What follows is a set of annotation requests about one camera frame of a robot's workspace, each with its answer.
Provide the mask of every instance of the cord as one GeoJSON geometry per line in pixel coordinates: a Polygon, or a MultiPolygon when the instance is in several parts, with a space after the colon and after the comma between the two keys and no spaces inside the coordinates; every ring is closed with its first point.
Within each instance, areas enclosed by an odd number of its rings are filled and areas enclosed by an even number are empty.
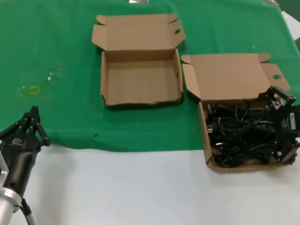
{"type": "Polygon", "coordinates": [[[218,151],[213,153],[216,163],[229,168],[249,159],[269,163],[276,132],[268,106],[250,109],[250,101],[243,99],[237,106],[215,105],[209,109],[206,123],[212,126],[210,144],[218,151]]]}
{"type": "Polygon", "coordinates": [[[30,225],[30,223],[29,223],[29,221],[28,221],[28,219],[27,219],[27,216],[26,216],[26,214],[25,214],[24,209],[23,209],[22,206],[20,206],[20,210],[22,211],[23,215],[25,216],[25,219],[26,219],[26,221],[27,221],[27,224],[30,225]]]}
{"type": "Polygon", "coordinates": [[[28,225],[36,225],[36,222],[32,216],[31,209],[24,198],[22,199],[20,209],[21,209],[22,213],[24,214],[28,225]]]}

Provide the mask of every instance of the green tablecloth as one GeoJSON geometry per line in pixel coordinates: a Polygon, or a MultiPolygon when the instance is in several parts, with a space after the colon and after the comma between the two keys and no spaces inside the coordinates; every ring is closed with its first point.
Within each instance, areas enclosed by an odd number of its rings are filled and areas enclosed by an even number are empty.
{"type": "Polygon", "coordinates": [[[264,0],[0,0],[1,127],[38,105],[53,143],[111,151],[202,148],[197,103],[111,111],[91,43],[96,15],[176,12],[180,54],[270,53],[300,98],[300,56],[280,8],[264,0]]]}

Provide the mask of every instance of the box flap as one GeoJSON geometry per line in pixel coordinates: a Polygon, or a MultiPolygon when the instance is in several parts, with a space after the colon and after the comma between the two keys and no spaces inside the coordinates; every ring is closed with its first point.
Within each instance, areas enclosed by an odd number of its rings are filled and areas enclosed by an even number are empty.
{"type": "Polygon", "coordinates": [[[208,133],[207,133],[205,114],[204,114],[204,110],[203,110],[203,106],[202,106],[201,102],[199,102],[199,104],[198,104],[198,118],[199,118],[199,125],[200,125],[200,130],[201,130],[201,135],[202,135],[205,163],[208,164],[212,157],[212,153],[210,150],[210,139],[209,139],[208,133]]]}
{"type": "Polygon", "coordinates": [[[185,39],[176,14],[98,15],[92,42],[104,50],[173,49],[185,39]]]}
{"type": "Polygon", "coordinates": [[[200,100],[257,98],[271,85],[289,89],[277,65],[263,63],[267,53],[183,55],[187,89],[200,100]]]}

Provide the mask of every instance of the open cardboard box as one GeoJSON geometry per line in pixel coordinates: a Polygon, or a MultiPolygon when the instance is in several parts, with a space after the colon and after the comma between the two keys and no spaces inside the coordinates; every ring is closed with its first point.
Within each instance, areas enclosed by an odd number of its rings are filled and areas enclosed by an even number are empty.
{"type": "Polygon", "coordinates": [[[176,14],[98,15],[92,42],[102,52],[101,95],[106,105],[180,102],[178,50],[185,34],[176,14]]]}
{"type": "MultiPolygon", "coordinates": [[[[237,105],[244,98],[255,100],[259,93],[265,92],[270,86],[290,89],[279,67],[276,64],[265,63],[270,60],[269,54],[183,55],[181,59],[187,89],[199,101],[204,156],[209,168],[220,172],[239,172],[280,167],[295,161],[295,156],[288,162],[279,163],[274,160],[268,165],[263,165],[257,160],[249,160],[238,167],[222,168],[212,157],[215,149],[210,146],[205,121],[208,105],[215,103],[237,105]]],[[[251,105],[258,108],[266,103],[256,102],[251,105]]]]}

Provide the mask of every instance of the white table surface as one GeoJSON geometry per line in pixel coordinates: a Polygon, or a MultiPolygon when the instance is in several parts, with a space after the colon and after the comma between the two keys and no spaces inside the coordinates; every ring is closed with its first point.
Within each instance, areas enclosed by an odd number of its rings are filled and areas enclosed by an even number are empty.
{"type": "MultiPolygon", "coordinates": [[[[43,148],[25,198],[39,225],[300,223],[300,162],[218,174],[203,151],[111,153],[43,148]]],[[[21,211],[11,225],[26,225],[21,211]]]]}

